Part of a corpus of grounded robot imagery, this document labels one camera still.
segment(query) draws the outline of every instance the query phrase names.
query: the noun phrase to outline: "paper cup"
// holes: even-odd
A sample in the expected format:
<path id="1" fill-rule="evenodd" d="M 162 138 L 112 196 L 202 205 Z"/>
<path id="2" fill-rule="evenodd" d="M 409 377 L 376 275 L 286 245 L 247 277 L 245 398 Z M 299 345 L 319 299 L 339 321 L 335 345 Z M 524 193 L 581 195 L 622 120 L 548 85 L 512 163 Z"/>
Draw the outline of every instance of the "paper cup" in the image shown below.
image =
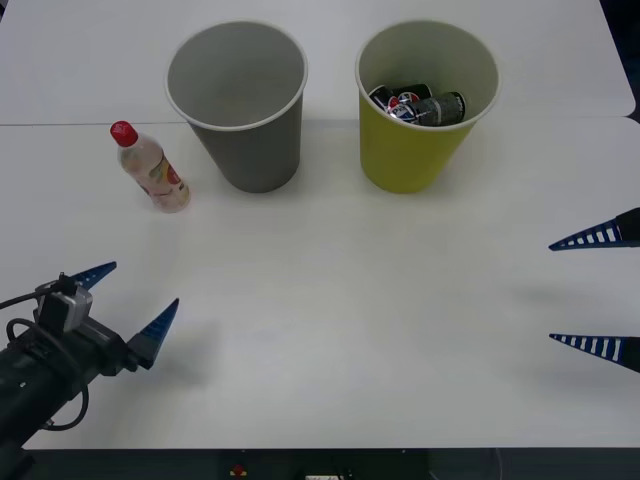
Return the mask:
<path id="1" fill-rule="evenodd" d="M 369 179 L 395 193 L 430 185 L 475 123 L 495 104 L 500 73 L 489 49 L 471 33 L 447 23 L 418 20 L 376 34 L 356 61 L 360 90 L 360 162 Z M 435 95 L 460 92 L 465 120 L 422 127 L 386 114 L 369 98 L 379 85 L 425 83 Z"/>
<path id="2" fill-rule="evenodd" d="M 307 59 L 282 30 L 238 21 L 207 28 L 175 52 L 167 97 L 222 174 L 245 192 L 268 192 L 300 163 Z"/>

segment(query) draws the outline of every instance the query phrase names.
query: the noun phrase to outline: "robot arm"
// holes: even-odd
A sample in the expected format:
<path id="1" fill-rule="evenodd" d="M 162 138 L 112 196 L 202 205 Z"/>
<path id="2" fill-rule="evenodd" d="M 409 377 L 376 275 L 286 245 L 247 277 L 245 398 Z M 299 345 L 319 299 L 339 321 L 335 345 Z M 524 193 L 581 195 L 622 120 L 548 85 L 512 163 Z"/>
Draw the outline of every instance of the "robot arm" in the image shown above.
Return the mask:
<path id="1" fill-rule="evenodd" d="M 19 478 L 31 465 L 22 445 L 38 430 L 63 431 L 87 412 L 88 384 L 98 375 L 115 376 L 138 366 L 150 369 L 178 309 L 174 300 L 155 320 L 126 342 L 89 316 L 89 290 L 116 268 L 115 262 L 72 277 L 64 274 L 33 294 L 0 308 L 35 298 L 35 321 L 7 324 L 9 344 L 0 352 L 0 480 Z M 27 327 L 19 336 L 16 325 Z M 76 395 L 82 407 L 76 419 L 56 425 L 52 417 Z"/>

